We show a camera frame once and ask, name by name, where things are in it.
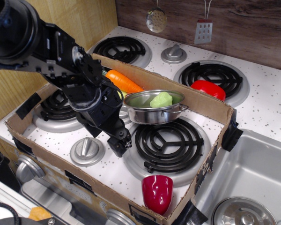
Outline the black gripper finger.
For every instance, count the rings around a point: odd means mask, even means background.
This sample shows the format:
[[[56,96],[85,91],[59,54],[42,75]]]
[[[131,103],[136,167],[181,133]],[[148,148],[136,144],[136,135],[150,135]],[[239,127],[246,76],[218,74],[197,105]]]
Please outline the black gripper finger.
[[[131,140],[130,133],[128,133],[128,135],[125,136],[123,139],[110,137],[107,143],[109,144],[114,154],[119,158],[121,158],[126,153],[126,151],[132,147],[132,140]]]

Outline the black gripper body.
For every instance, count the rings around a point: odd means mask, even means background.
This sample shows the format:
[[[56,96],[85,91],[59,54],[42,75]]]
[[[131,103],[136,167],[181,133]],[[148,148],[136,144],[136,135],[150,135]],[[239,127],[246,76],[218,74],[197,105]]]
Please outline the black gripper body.
[[[76,93],[78,121],[97,137],[105,132],[115,143],[130,143],[131,135],[119,117],[122,99],[112,87],[80,87]]]

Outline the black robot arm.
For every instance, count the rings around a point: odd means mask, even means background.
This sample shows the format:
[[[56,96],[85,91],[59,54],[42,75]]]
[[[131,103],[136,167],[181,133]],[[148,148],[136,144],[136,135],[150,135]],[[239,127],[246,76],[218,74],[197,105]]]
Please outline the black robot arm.
[[[0,0],[0,69],[36,72],[60,89],[77,120],[94,136],[105,132],[116,156],[131,147],[119,117],[123,96],[95,60],[24,0]]]

